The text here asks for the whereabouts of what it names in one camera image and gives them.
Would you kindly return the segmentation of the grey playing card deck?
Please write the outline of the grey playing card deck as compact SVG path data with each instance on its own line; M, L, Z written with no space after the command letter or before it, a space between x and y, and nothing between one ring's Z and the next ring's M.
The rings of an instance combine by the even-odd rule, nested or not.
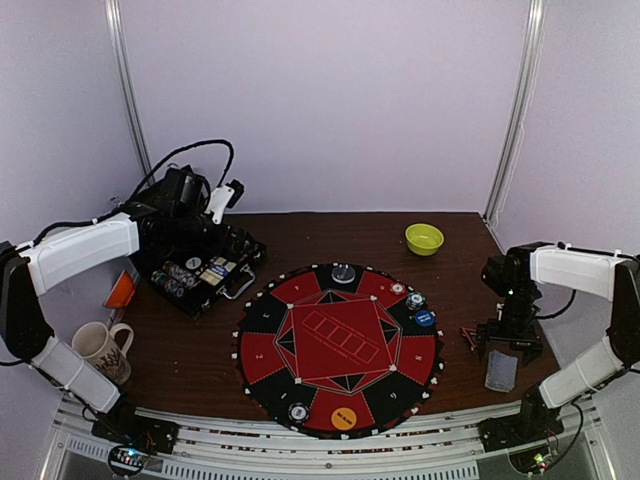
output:
M489 353L485 387L489 390L508 393L516 384L518 358L498 350Z

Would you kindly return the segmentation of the blue small blind button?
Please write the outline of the blue small blind button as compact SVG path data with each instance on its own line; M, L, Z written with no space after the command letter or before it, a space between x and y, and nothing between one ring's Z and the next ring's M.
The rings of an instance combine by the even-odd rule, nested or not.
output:
M421 327L430 327L435 324L435 315L429 310L419 310L416 312L414 320Z

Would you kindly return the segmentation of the red five poker chip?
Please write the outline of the red five poker chip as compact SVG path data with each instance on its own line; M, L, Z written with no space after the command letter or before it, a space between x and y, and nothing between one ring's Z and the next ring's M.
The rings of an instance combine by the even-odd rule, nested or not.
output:
M393 283L390 290L394 295L401 295L405 292L405 287L400 283Z

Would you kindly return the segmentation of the orange big blind button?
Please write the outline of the orange big blind button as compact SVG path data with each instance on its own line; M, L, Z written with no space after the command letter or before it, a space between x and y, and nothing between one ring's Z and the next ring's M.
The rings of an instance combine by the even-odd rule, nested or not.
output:
M336 430L348 431L356 426L358 417L353 409L339 407L331 413L330 420Z

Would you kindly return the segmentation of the black poker chip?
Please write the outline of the black poker chip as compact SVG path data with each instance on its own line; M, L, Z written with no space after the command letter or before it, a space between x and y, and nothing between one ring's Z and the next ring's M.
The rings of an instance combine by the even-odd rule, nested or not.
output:
M288 407L288 418L294 424L304 424L309 416L309 407L302 402L294 402Z

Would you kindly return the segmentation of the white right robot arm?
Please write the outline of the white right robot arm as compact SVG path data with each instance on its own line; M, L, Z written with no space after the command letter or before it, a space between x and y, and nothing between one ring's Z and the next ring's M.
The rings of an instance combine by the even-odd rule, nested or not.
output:
M570 244L535 242L489 258L481 278L500 298L494 318L476 328L476 348L504 342L535 359L536 327L560 335L574 353L533 389L534 402L513 419L519 440L535 440L551 413L594 392L639 363L639 259Z

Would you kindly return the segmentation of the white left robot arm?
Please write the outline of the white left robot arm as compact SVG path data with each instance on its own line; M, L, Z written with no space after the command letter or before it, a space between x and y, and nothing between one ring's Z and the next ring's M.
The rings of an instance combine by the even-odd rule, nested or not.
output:
M137 442L144 424L121 405L121 388L56 336L39 299L58 284L120 257L131 258L145 275L176 254L228 254L241 265L252 263L264 245L223 221L226 209L243 193L238 180L211 189L189 168L171 168L158 184L134 194L102 220L58 226L56 234L21 247L2 243L1 337L8 351L105 413L106 429L121 443Z

